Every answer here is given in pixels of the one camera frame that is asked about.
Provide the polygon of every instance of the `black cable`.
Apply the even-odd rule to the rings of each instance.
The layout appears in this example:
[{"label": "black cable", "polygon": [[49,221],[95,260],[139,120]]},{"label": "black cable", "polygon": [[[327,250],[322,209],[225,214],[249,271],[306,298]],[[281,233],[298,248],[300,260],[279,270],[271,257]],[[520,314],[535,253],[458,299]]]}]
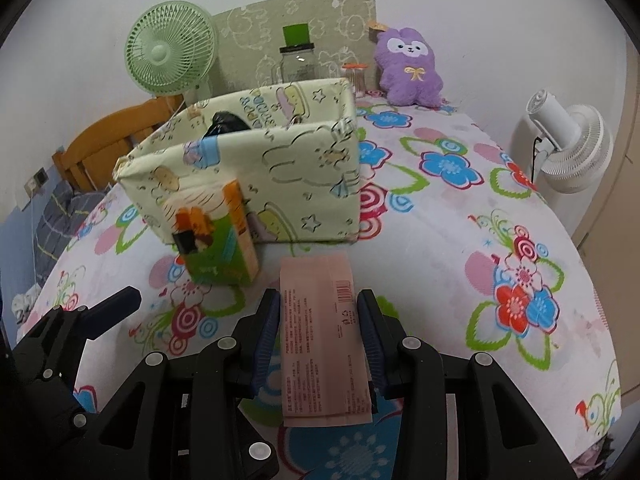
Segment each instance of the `black cable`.
[{"label": "black cable", "polygon": [[536,140],[533,141],[533,153],[531,155],[531,183],[532,184],[533,184],[533,177],[535,176],[535,173],[536,173],[536,156],[538,155],[536,153],[536,146],[538,145],[539,142],[542,142],[541,137],[536,137]]}]

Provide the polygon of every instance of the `pink package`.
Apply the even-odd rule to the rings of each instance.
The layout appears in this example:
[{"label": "pink package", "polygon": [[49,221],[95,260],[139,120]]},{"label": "pink package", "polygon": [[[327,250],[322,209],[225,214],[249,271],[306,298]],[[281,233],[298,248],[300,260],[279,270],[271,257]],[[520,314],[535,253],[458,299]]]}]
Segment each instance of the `pink package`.
[{"label": "pink package", "polygon": [[371,422],[366,358],[346,254],[283,258],[280,293],[284,425]]}]

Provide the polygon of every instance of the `wall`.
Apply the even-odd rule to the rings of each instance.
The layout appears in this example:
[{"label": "wall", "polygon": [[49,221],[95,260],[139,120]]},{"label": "wall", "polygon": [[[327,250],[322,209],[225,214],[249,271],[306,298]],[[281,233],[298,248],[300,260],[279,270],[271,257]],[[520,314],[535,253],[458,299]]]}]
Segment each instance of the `wall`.
[{"label": "wall", "polygon": [[60,176],[56,168],[47,170],[49,180],[24,211],[14,209],[0,224],[0,289],[2,320],[11,345],[15,345],[17,326],[11,302],[16,294],[24,294],[35,283],[33,270],[33,233]]},{"label": "wall", "polygon": [[[123,45],[137,16],[160,1],[34,0],[26,9],[0,50],[0,219],[28,176],[49,166],[56,147],[105,114],[145,99],[126,73]],[[260,0],[191,1],[216,13]],[[540,87],[564,104],[594,105],[617,129],[625,33],[603,0],[377,3],[380,21],[424,34],[446,97],[504,148],[526,153],[532,138],[515,141],[514,132]],[[592,193],[552,200],[569,231]]]}]

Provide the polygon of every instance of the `tablecloth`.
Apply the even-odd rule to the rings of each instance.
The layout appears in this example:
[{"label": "tablecloth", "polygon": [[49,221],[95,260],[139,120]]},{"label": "tablecloth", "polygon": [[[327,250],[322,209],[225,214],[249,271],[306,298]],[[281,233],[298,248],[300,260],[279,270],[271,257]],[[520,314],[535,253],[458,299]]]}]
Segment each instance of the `tablecloth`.
[{"label": "tablecloth", "polygon": [[[621,407],[606,318],[567,232],[465,114],[396,108],[376,94],[357,106],[360,239],[340,246],[356,290],[372,288],[386,314],[440,352],[490,352],[575,459]],[[335,248],[262,245],[252,286],[195,285],[116,186],[69,243],[20,333],[56,304],[92,306],[139,288],[140,309],[87,342],[82,356],[76,396],[100,410],[148,352],[186,355],[229,335],[263,290],[278,286],[282,256]],[[278,478],[390,478],[401,403],[378,399],[380,412],[364,426],[284,428],[279,363],[276,344],[266,385],[241,403],[278,449]]]}]

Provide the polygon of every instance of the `chair backrest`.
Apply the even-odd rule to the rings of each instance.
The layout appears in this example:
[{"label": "chair backrest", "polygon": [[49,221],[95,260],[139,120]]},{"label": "chair backrest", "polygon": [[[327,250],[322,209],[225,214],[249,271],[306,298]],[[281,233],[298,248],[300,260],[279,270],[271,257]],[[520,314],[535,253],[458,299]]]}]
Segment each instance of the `chair backrest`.
[{"label": "chair backrest", "polygon": [[182,96],[157,97],[119,110],[89,126],[52,159],[60,176],[80,191],[105,189],[119,157],[171,118]]}]

